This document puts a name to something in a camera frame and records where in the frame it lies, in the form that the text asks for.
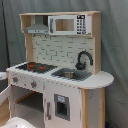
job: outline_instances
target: stovetop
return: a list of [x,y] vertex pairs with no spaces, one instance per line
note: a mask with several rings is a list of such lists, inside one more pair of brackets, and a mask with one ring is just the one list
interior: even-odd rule
[[37,73],[46,73],[54,68],[57,68],[57,66],[53,65],[47,65],[47,64],[41,64],[41,63],[35,63],[35,62],[29,62],[27,64],[21,65],[16,67],[20,70],[30,71],[30,72],[37,72]]

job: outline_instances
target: tiled backsplash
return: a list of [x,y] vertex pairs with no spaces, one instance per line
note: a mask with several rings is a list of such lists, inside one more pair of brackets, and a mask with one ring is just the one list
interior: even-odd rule
[[[34,61],[53,65],[75,67],[78,53],[87,51],[93,57],[93,39],[79,36],[33,35]],[[92,71],[89,58],[82,55],[86,70]]]

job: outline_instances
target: oven window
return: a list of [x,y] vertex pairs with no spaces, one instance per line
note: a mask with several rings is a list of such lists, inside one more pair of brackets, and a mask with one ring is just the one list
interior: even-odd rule
[[74,19],[56,20],[56,31],[74,31]]

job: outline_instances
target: black faucet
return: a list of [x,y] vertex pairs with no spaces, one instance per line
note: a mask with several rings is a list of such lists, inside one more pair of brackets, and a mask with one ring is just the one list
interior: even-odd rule
[[81,58],[82,54],[86,54],[90,60],[90,65],[93,65],[93,59],[92,59],[91,55],[86,51],[82,51],[78,55],[78,63],[76,64],[77,70],[83,70],[83,69],[85,69],[85,66],[86,66],[86,63],[84,63],[84,64],[80,63],[80,58]]

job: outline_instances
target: gray curtain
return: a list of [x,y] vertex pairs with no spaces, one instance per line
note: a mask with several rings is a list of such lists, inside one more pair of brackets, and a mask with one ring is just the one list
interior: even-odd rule
[[128,0],[4,0],[11,65],[25,61],[20,13],[102,11],[102,70],[115,77],[106,88],[106,120],[128,128]]
[[[0,1],[0,72],[5,72],[8,67],[6,34],[4,27],[2,1]],[[7,87],[7,80],[0,81],[0,92]]]

